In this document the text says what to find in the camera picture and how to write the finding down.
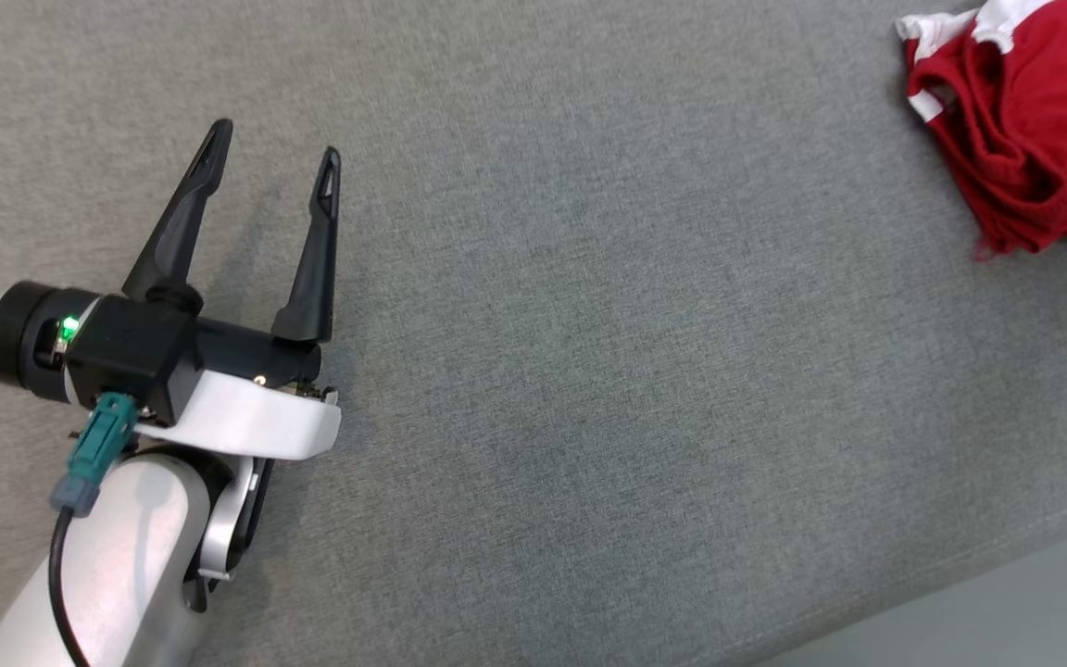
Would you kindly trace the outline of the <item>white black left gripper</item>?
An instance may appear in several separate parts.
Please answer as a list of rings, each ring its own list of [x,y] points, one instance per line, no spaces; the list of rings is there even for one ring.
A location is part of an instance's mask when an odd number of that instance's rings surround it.
[[[189,284],[207,201],[217,190],[232,143],[232,120],[216,120],[192,157],[122,293],[182,311],[203,308]],[[304,460],[331,450],[343,411],[315,384],[322,343],[332,337],[343,157],[327,147],[308,198],[308,236],[287,304],[271,334],[213,320],[196,323],[205,364],[181,417],[152,420],[140,434],[211,452],[254,459]]]

